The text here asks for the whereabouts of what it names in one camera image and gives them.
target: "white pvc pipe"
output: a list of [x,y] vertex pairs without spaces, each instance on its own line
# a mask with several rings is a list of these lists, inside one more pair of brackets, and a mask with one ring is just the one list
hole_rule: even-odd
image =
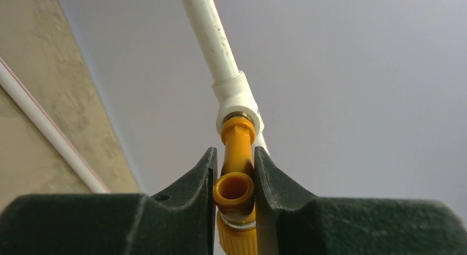
[[220,108],[216,120],[219,133],[224,118],[232,112],[245,112],[254,123],[256,141],[266,151],[264,123],[245,74],[238,70],[214,0],[182,0],[191,27],[214,79],[213,91]]
[[213,0],[182,0],[191,27],[215,82],[238,75],[234,55]]
[[0,57],[0,85],[94,193],[108,193],[99,176],[78,153],[39,103]]

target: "yellow plastic fitting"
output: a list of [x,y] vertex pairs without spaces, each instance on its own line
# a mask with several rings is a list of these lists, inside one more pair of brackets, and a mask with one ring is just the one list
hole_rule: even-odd
[[245,117],[228,119],[222,128],[225,144],[221,177],[214,184],[214,202],[219,208],[217,225],[221,247],[229,255],[257,254],[254,211],[254,125]]

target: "pipe opening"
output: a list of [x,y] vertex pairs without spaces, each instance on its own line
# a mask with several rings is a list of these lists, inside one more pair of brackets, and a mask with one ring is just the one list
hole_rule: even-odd
[[225,199],[239,199],[248,192],[248,183],[241,176],[231,176],[219,184],[219,194]]

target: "brass fitting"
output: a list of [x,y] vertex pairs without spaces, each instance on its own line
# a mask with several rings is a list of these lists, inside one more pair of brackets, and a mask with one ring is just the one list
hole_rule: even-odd
[[230,255],[257,254],[251,153],[255,137],[254,125],[243,116],[229,118],[221,132],[225,156],[214,184],[214,202],[220,243]]

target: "wall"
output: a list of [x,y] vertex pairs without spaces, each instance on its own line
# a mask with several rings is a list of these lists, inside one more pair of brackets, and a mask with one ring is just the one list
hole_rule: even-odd
[[[58,0],[0,0],[0,56],[114,192],[138,190]],[[0,209],[25,193],[89,192],[0,88]]]

